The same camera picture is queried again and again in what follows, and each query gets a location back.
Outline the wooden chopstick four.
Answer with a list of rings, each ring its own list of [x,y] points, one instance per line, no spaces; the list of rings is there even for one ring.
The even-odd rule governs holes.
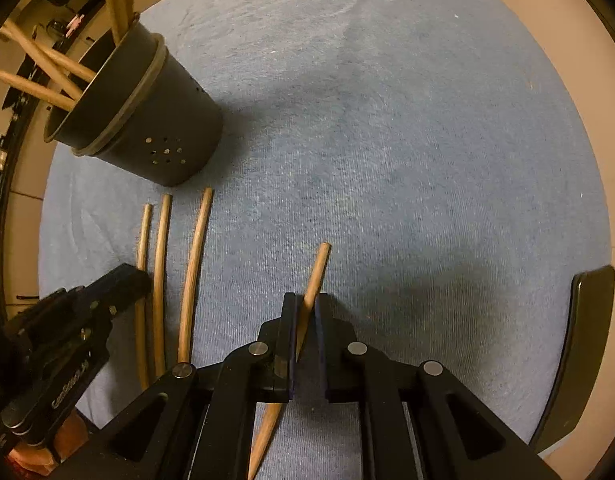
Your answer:
[[[331,245],[327,242],[319,245],[316,259],[313,264],[309,283],[307,283],[306,293],[303,295],[303,300],[298,314],[297,324],[297,344],[294,350],[294,362],[298,362],[300,358],[306,332],[309,328],[309,319],[314,308],[315,300],[321,292],[323,285],[327,263],[331,251]],[[261,426],[254,438],[251,448],[248,479],[253,480],[257,477],[257,473],[262,465],[264,457],[268,452],[268,448],[273,440],[275,430],[282,418],[285,405],[281,403],[272,403],[266,405]]]

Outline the wooden chopstick three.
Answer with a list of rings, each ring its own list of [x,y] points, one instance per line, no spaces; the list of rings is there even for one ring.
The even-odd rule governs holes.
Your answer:
[[[184,282],[180,331],[178,332],[178,362],[189,362],[192,356],[196,293],[212,200],[212,188],[205,188],[204,192],[202,192],[193,241],[190,245]]]

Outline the wooden chopstick two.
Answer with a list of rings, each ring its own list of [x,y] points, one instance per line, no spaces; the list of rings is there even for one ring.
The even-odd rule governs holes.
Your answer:
[[[156,377],[166,372],[164,349],[164,289],[166,289],[166,248],[170,226],[172,196],[164,194],[161,200],[157,246],[155,252],[154,294],[152,295],[152,342]]]

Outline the wooden chopstick one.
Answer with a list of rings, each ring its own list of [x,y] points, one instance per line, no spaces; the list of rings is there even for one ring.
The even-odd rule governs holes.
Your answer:
[[[143,207],[142,223],[140,223],[140,238],[138,239],[136,252],[136,267],[145,271],[149,249],[149,234],[152,206],[145,204]],[[134,335],[136,351],[136,370],[140,388],[146,390],[150,385],[149,366],[147,358],[146,338],[146,300],[140,299],[134,307]]]

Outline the wooden chopstick eight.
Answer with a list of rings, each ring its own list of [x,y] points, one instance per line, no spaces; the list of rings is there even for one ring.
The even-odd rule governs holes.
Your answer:
[[[11,87],[14,87],[24,93],[30,94],[30,96],[34,96],[35,98],[50,103],[53,106],[61,108],[62,110],[66,110],[67,112],[71,112],[76,106],[76,101],[68,98],[68,96],[63,96],[62,94],[54,90],[50,90],[47,87],[41,86],[36,82],[30,81],[27,78],[6,72],[6,70],[0,70],[0,81],[3,81],[5,84],[9,84]]]

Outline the wooden chopstick six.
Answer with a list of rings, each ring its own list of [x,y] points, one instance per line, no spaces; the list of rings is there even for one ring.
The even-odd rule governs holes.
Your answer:
[[[31,55],[31,50],[25,47],[23,43],[20,40],[16,39],[15,36],[5,27],[2,27],[0,29],[0,35],[9,40],[16,41],[16,43],[19,44],[19,47],[24,52],[26,52],[27,55]],[[55,65],[63,68],[64,70],[68,70],[70,74],[76,75],[87,82],[91,82],[96,76],[94,70],[91,70],[90,68],[76,62],[72,58],[68,58],[67,55],[62,54],[57,50],[54,50],[50,47],[46,47],[44,46],[44,44],[40,44],[35,40],[32,40],[32,44],[34,44],[38,50],[43,52],[46,58],[49,58]]]

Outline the wooden chopstick seven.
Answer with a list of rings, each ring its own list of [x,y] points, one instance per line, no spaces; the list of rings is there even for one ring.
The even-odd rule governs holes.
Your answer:
[[[26,36],[24,32],[10,18],[6,18],[0,29],[0,33],[7,36],[9,39],[16,41],[23,51],[34,59],[34,62],[40,66],[40,69],[50,76],[53,82],[64,90],[70,98],[79,101],[82,96],[82,90],[54,63],[54,61],[36,44],[31,38]]]

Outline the black chair back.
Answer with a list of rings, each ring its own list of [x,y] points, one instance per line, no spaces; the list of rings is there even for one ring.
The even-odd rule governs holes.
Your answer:
[[[565,342],[553,388],[530,448],[547,454],[577,428],[588,404],[607,346],[615,269],[608,264],[572,280]]]

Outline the black utensil holder cup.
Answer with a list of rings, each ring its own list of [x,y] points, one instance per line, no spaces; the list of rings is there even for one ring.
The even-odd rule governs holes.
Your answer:
[[[82,56],[94,70],[73,110],[50,112],[44,141],[163,186],[204,168],[219,145],[221,109],[158,32],[134,22],[120,44],[110,32]]]

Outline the blue towel mat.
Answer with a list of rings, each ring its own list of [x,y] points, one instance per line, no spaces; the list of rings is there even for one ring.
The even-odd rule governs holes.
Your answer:
[[[550,394],[570,289],[611,258],[597,162],[553,64],[501,0],[162,0],[140,18],[224,116],[172,193],[166,357],[214,192],[193,361],[303,292],[321,243],[338,318],[445,365],[522,439]]]

